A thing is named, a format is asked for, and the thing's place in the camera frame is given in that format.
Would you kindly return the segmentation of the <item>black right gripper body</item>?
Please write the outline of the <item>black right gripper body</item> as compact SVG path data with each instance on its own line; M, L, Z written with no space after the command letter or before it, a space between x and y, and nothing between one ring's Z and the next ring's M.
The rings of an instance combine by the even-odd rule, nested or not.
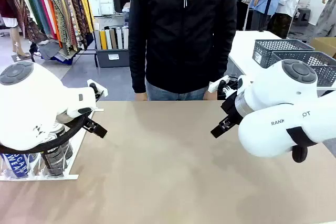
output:
M221 108L227 114L221 122L223 127L233 127L234 125L239 125L243 119L235 107L236 97L237 93L231 94L221 105Z

